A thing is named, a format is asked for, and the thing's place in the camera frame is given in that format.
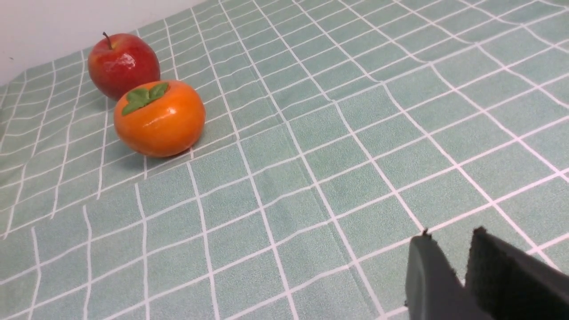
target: tablecloth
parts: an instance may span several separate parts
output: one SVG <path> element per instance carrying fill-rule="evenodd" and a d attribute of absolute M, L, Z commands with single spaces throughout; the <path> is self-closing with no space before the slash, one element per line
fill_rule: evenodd
<path fill-rule="evenodd" d="M 569 272 L 566 1 L 207 0 L 132 33 L 204 133 L 134 153 L 90 48 L 0 87 L 0 319 L 406 319 L 424 228 L 460 276 L 480 225 Z"/>

